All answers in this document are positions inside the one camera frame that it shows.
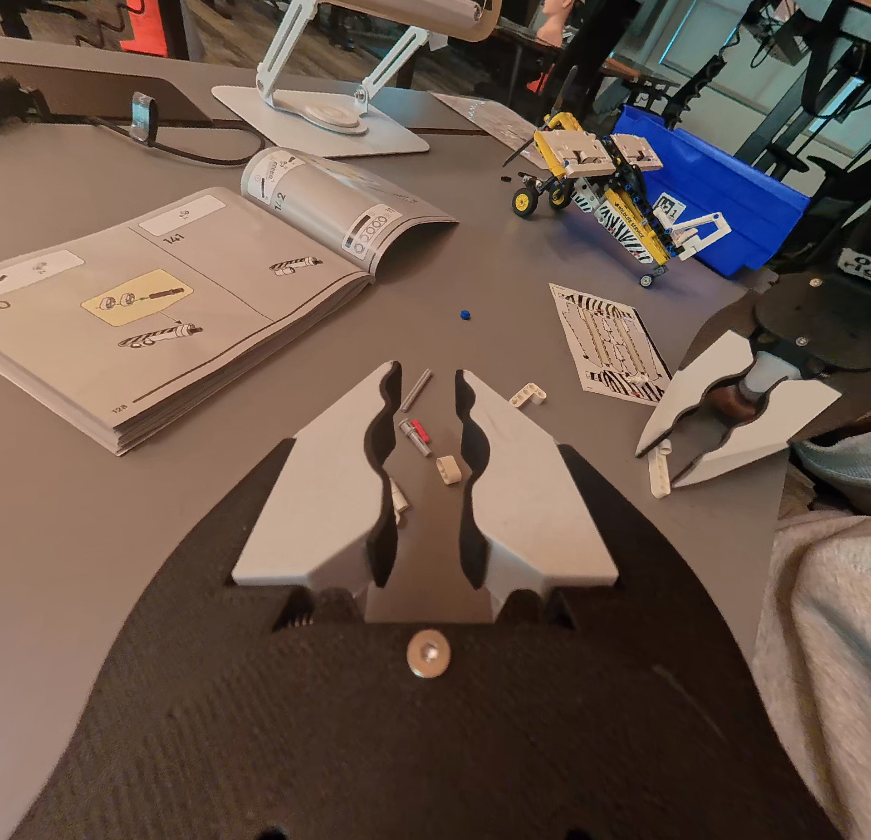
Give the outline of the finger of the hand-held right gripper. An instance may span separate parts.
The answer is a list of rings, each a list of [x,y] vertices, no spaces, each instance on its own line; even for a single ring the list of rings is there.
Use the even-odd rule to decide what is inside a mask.
[[[820,380],[779,380],[762,395],[756,419],[734,426],[724,425],[702,402],[689,416],[688,443],[672,443],[671,466],[677,466],[685,452],[692,457],[670,476],[671,486],[702,483],[786,449],[801,429],[840,397]]]
[[[727,331],[677,370],[640,435],[635,457],[644,457],[667,438],[683,416],[701,405],[710,390],[744,377],[753,362],[749,339]]]

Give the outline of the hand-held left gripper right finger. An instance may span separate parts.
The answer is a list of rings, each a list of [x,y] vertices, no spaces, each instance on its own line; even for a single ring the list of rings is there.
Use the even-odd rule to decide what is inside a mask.
[[[617,567],[565,455],[539,425],[471,371],[455,373],[463,489],[460,562],[493,604],[517,591],[547,600],[561,587],[612,586]]]

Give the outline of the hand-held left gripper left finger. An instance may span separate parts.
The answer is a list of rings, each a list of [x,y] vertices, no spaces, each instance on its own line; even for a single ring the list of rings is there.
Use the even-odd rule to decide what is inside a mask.
[[[401,364],[378,366],[293,437],[232,572],[240,586],[386,586],[398,533],[384,464],[396,446]]]

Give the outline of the white straight lego beam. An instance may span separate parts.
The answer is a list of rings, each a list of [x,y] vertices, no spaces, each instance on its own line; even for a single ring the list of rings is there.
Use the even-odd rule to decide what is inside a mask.
[[[646,454],[651,494],[656,499],[670,494],[668,458],[671,451],[670,440],[664,439]]]

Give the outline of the dark grey lego axle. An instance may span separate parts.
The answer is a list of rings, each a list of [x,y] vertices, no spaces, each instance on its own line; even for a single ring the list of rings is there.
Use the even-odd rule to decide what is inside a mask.
[[[406,413],[410,410],[414,402],[420,397],[422,391],[429,383],[431,377],[433,377],[432,370],[426,369],[412,386],[412,388],[409,390],[408,394],[404,397],[404,399],[402,399],[399,407],[400,412]]]

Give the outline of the yellow white lego vehicle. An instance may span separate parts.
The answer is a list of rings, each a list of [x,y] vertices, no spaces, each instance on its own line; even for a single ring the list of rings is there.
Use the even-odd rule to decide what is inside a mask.
[[[546,116],[531,138],[508,159],[534,146],[548,176],[521,172],[522,186],[511,209],[529,218],[541,199],[553,211],[574,204],[597,222],[644,268],[639,278],[650,288],[673,260],[700,254],[731,233],[724,214],[714,212],[680,220],[686,206],[676,197],[648,197],[645,176],[664,164],[646,138],[610,134],[603,138],[584,130],[568,112]]]

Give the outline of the person's right hand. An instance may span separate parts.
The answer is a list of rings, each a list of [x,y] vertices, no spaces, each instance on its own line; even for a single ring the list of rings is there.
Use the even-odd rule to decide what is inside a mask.
[[[758,414],[757,404],[747,399],[737,384],[714,387],[706,393],[705,403],[724,425],[745,424]]]

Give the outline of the zebra striped sticker sheet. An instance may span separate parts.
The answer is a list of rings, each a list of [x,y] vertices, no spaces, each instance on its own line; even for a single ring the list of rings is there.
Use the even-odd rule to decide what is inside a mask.
[[[638,312],[556,283],[549,287],[582,389],[655,407],[670,373]],[[628,380],[640,372],[648,383]]]

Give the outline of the blue plastic bin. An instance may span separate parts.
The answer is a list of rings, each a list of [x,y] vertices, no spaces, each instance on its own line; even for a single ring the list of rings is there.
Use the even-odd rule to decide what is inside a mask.
[[[648,140],[663,168],[644,174],[650,205],[660,203],[683,223],[719,213],[731,231],[698,258],[724,278],[757,270],[781,247],[809,198],[663,119],[624,106],[613,134]]]

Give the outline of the open instruction booklet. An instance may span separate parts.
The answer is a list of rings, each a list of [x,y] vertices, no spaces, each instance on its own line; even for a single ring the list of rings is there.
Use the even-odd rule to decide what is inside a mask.
[[[2,263],[2,377],[111,453],[162,431],[456,218],[344,161],[268,148],[202,190]]]

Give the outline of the grey printed sheet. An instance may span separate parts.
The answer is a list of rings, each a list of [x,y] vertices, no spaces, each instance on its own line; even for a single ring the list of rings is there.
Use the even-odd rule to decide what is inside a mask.
[[[430,95],[450,107],[473,126],[479,127],[498,140],[511,152],[521,149],[528,142],[528,145],[512,162],[519,165],[522,171],[548,171],[545,160],[532,141],[537,128],[536,124],[525,120],[517,112],[493,100],[433,92]]]

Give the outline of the white tablet stand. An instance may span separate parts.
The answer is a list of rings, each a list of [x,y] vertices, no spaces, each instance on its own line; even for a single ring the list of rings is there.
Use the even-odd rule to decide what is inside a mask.
[[[353,94],[278,89],[279,75],[316,0],[291,0],[263,60],[254,88],[216,86],[212,94],[276,146],[327,158],[425,153],[429,144],[373,105],[376,94],[421,46],[446,44],[447,35],[410,27]]]

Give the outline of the mannequin head with white helmet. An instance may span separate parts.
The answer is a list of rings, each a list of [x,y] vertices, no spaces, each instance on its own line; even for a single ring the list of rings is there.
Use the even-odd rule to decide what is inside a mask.
[[[573,8],[586,0],[543,0],[543,25],[537,30],[538,42],[560,49],[563,45],[563,30],[572,15]]]

